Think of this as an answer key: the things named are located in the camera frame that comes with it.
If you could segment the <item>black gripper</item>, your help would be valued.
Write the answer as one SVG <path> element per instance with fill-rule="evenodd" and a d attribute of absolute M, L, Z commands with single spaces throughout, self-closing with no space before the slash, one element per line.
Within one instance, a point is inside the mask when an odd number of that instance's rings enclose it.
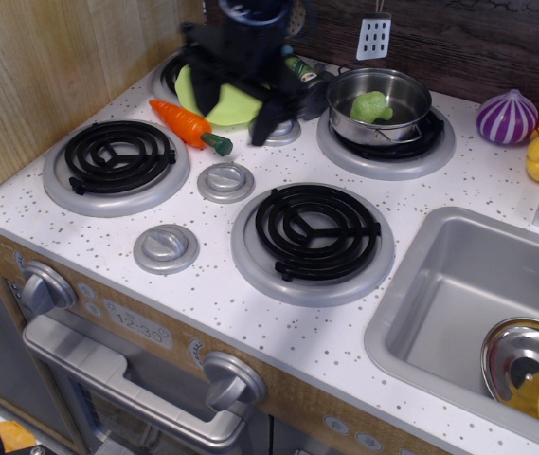
<path fill-rule="evenodd" d="M 185 22 L 183 58 L 198 110 L 205 117 L 218 104 L 223 84 L 264 102 L 249 126 L 253 146 L 262 146 L 279 124 L 293 117 L 284 102 L 300 102 L 303 85 L 282 59 L 289 21 L 219 26 Z"/>

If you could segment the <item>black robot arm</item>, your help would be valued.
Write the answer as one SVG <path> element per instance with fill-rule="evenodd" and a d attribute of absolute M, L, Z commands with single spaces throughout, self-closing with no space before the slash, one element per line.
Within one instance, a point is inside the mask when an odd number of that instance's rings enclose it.
<path fill-rule="evenodd" d="M 282 49 L 290 27 L 292 1 L 220 1 L 217 26 L 184 22 L 182 50 L 190 68 L 198 110 L 207 115 L 230 84 L 261 102 L 251 143 L 262 146 L 279 124 L 294 119 L 304 96 L 303 82 L 288 68 Z"/>

